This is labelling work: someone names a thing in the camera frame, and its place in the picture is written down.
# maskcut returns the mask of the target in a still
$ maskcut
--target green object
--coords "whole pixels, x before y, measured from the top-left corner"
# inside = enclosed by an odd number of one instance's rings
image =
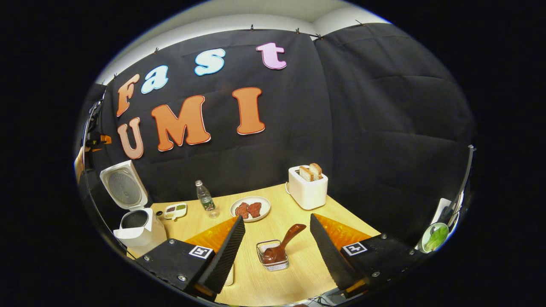
[[[447,227],[440,227],[430,235],[429,241],[425,244],[425,251],[433,251],[440,247],[447,239]]]

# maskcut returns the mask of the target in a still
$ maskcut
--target white wall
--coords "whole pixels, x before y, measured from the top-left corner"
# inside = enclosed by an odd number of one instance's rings
[[[237,14],[204,19],[162,33],[132,48],[130,52],[121,56],[116,61],[109,63],[95,82],[98,84],[102,82],[108,84],[114,77],[114,74],[119,74],[135,62],[150,55],[156,48],[163,49],[186,39],[206,34],[237,29],[250,29],[250,25],[254,25],[254,29],[295,31],[296,28],[299,28],[302,33],[325,35],[335,30],[358,24],[354,21],[355,19],[362,23],[388,23],[388,21],[359,7],[334,10],[319,17],[314,23],[291,17],[263,14]]]

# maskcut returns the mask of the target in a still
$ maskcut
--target plastic bottle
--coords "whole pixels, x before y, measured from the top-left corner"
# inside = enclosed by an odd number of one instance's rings
[[[216,208],[216,205],[214,205],[214,200],[212,200],[212,196],[210,196],[209,190],[203,185],[201,180],[197,180],[195,182],[195,186],[197,187],[197,198],[199,198],[199,201],[201,201],[201,205],[203,205],[203,209],[209,213],[209,217],[212,219],[215,219],[218,217],[219,212]]]

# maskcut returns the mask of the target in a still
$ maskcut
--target spoon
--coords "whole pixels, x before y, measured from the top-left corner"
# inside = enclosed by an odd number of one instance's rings
[[[264,264],[276,263],[283,261],[285,258],[284,248],[298,233],[304,230],[307,226],[304,224],[294,224],[286,232],[284,239],[279,246],[270,247],[264,251]]]

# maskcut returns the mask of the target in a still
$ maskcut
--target wire basket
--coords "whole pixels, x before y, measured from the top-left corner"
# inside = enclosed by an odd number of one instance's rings
[[[269,240],[269,241],[263,241],[256,244],[256,251],[258,252],[258,258],[260,260],[260,263],[266,268],[268,271],[278,271],[288,268],[288,255],[286,255],[286,252],[284,252],[284,260],[280,262],[270,263],[270,264],[264,264],[264,251],[271,247],[277,247],[281,244],[281,241],[279,240]]]

